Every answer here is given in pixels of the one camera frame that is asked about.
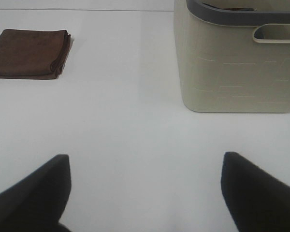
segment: microfiber cloth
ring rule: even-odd
[[[70,49],[70,38],[66,30],[4,30],[0,35],[0,78],[57,78]]]
[[[0,232],[69,232],[58,221],[70,191],[69,157],[57,155],[0,194]]]
[[[290,187],[235,152],[225,154],[221,189],[240,232],[290,232]]]

